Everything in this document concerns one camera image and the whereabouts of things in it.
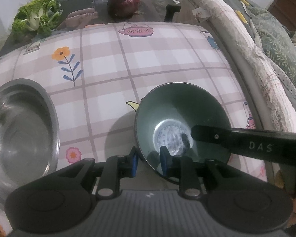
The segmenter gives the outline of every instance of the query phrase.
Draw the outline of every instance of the checkered tablecloth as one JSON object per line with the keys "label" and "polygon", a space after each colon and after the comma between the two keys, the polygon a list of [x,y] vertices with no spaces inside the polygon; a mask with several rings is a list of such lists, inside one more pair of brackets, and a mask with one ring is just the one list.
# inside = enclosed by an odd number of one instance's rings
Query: checkered tablecloth
{"label": "checkered tablecloth", "polygon": [[[222,104],[232,127],[250,125],[235,75],[212,36],[199,26],[118,23],[52,36],[0,58],[0,86],[17,78],[41,84],[54,102],[60,127],[57,169],[87,157],[105,161],[128,154],[135,145],[135,111],[126,102],[140,103],[166,82],[202,87]],[[229,163],[266,180],[262,161],[232,155]],[[174,186],[140,163],[136,178],[122,179],[121,188]],[[1,210],[0,225],[11,231]]]}

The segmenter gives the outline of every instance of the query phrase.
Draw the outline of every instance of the green bowl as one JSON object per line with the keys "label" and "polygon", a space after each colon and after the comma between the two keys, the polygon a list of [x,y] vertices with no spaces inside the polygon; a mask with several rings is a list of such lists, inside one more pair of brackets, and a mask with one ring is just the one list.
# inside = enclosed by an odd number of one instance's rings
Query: green bowl
{"label": "green bowl", "polygon": [[194,125],[231,128],[225,110],[206,90],[182,82],[156,87],[142,99],[136,113],[135,136],[142,157],[162,177],[159,161],[162,145],[171,155],[189,156],[195,162],[217,159],[227,163],[230,158],[227,149],[191,138]]}

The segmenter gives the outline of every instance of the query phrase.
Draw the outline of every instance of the green floral fabric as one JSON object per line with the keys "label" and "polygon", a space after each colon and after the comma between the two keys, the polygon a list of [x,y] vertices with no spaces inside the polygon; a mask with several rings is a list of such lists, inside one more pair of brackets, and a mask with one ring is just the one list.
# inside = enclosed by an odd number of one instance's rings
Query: green floral fabric
{"label": "green floral fabric", "polygon": [[296,52],[290,37],[267,10],[258,7],[247,9],[253,14],[252,22],[261,37],[264,53],[286,73],[296,87]]}

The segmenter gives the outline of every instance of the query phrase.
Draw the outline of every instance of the silver screw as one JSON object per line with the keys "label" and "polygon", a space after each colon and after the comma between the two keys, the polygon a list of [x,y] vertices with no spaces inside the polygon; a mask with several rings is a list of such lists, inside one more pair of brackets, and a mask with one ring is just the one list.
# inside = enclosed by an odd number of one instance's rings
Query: silver screw
{"label": "silver screw", "polygon": [[113,194],[113,190],[109,188],[103,188],[97,192],[102,197],[108,197]]}
{"label": "silver screw", "polygon": [[185,194],[190,197],[197,197],[198,195],[201,194],[201,191],[198,189],[190,188],[185,191]]}

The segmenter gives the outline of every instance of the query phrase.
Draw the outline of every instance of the bowl rim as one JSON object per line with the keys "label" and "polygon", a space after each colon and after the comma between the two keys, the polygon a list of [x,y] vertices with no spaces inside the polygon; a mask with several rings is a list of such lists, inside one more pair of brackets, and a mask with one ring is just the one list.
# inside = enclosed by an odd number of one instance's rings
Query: bowl rim
{"label": "bowl rim", "polygon": [[162,87],[162,86],[165,86],[165,85],[171,85],[171,84],[186,84],[186,85],[194,86],[194,87],[196,87],[196,88],[198,88],[198,89],[201,89],[201,90],[203,90],[203,91],[209,93],[211,96],[213,96],[213,95],[212,95],[210,92],[208,92],[207,90],[205,90],[205,89],[203,89],[202,87],[199,87],[199,86],[197,86],[197,85],[195,85],[195,84],[191,84],[191,83],[188,83],[188,82],[175,81],[175,82],[164,83],[164,84],[161,84],[161,85],[159,85],[159,86],[153,88],[150,92],[148,92],[148,93],[147,93],[147,94],[141,99],[141,102],[139,103],[139,106],[138,106],[138,109],[137,109],[137,111],[136,111],[136,115],[135,115],[135,125],[134,125],[134,134],[135,134],[136,145],[137,145],[137,147],[138,147],[138,149],[139,149],[139,151],[140,151],[139,156],[140,156],[141,160],[144,160],[145,163],[147,163],[147,164],[149,165],[149,167],[152,168],[152,169],[154,170],[154,172],[155,172],[157,175],[161,176],[163,179],[167,180],[167,181],[170,182],[170,183],[173,183],[173,184],[177,184],[177,185],[179,185],[179,182],[176,182],[176,181],[174,181],[174,180],[171,180],[170,178],[165,177],[164,175],[160,174],[157,170],[155,170],[155,169],[152,167],[152,165],[149,163],[149,161],[148,161],[148,160],[146,159],[146,157],[144,156],[144,153],[143,153],[143,151],[142,151],[142,149],[141,149],[141,146],[139,145],[139,141],[138,141],[138,138],[137,138],[137,118],[138,118],[138,114],[139,114],[140,109],[141,109],[142,101],[144,100],[145,97],[147,97],[150,93],[154,92],[156,89],[158,89],[158,88],[160,88],[160,87]]}
{"label": "bowl rim", "polygon": [[[54,172],[57,169],[58,159],[59,159],[59,148],[60,148],[60,140],[59,140],[59,122],[57,117],[56,108],[54,106],[53,101],[51,100],[50,96],[48,95],[47,91],[37,82],[26,79],[26,78],[19,78],[11,80],[2,86],[0,86],[0,92],[3,90],[14,86],[14,85],[24,85],[29,86],[31,88],[34,88],[36,91],[39,92],[39,94],[42,96],[43,100],[45,101],[48,112],[51,116],[51,128],[52,128],[52,137],[53,137],[53,143],[52,143],[52,156],[48,161],[48,165],[45,169],[45,172],[43,173],[43,176],[48,175],[51,172]],[[0,209],[4,210],[4,204],[0,202]]]}

